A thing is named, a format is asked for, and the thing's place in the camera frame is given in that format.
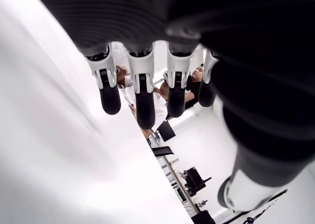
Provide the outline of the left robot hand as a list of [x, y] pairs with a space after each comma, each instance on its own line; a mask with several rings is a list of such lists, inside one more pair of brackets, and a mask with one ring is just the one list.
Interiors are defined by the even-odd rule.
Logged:
[[207, 48], [198, 101], [222, 100], [238, 144], [221, 206], [255, 210], [315, 159], [315, 0], [41, 1], [86, 57], [110, 115], [121, 107], [111, 43], [124, 45], [143, 129], [156, 119], [154, 42], [167, 42], [172, 117], [197, 45]]

